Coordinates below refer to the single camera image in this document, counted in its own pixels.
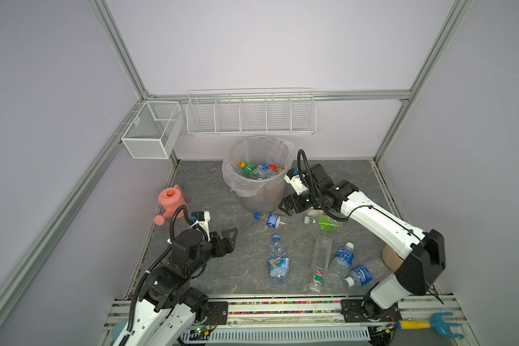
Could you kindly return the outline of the Pocari Sweat bottle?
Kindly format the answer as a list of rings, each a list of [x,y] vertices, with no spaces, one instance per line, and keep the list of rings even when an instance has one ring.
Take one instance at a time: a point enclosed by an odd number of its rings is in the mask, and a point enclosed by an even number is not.
[[[257,167],[255,167],[251,171],[251,173],[249,173],[249,176],[254,180],[268,179],[272,175],[270,166],[271,166],[271,164],[269,162],[264,161],[263,163],[261,163]]]

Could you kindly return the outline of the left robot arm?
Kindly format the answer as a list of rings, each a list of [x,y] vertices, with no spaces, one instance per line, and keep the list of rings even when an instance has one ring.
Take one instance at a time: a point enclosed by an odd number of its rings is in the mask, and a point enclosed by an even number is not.
[[[190,286],[213,258],[236,247],[238,229],[208,232],[187,206],[169,224],[170,243],[136,285],[125,329],[114,345],[184,345],[183,332],[208,318],[209,297]]]

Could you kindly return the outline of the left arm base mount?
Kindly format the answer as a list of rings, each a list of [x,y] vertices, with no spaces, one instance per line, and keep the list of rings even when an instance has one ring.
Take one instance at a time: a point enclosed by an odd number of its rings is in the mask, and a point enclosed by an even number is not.
[[[227,301],[209,301],[206,315],[193,323],[198,325],[226,325],[229,317],[229,303]]]

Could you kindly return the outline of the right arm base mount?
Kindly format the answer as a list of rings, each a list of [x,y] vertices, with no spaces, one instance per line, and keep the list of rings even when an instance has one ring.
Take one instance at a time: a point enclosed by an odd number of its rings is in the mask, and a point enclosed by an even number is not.
[[[342,314],[346,323],[360,322],[393,322],[402,318],[398,304],[388,310],[381,310],[377,305],[365,307],[362,298],[345,298],[340,301]]]

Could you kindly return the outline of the green Sprite bottle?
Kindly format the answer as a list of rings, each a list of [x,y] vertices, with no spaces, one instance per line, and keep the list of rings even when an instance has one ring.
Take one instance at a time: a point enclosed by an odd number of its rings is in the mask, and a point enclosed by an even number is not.
[[[239,167],[242,169],[245,177],[249,177],[253,180],[257,179],[257,171],[255,165],[246,163],[245,161],[240,161]]]

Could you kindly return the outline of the red label clear bottle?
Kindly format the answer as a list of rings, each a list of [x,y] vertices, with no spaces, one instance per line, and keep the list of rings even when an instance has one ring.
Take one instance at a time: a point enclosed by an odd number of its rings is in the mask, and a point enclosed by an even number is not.
[[[275,164],[269,164],[267,170],[265,171],[265,177],[269,179],[276,173],[277,167],[275,166]]]

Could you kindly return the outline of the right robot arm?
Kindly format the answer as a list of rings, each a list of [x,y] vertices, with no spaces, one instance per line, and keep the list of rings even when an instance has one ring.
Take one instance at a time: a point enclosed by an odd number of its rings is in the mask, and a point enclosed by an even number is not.
[[[440,232],[426,232],[403,221],[347,180],[334,183],[321,164],[309,164],[304,150],[298,150],[297,166],[287,171],[285,181],[294,191],[281,200],[282,212],[291,216],[314,208],[336,221],[352,219],[402,259],[394,274],[364,296],[361,308],[367,319],[379,321],[403,298],[426,294],[445,270],[445,239]]]

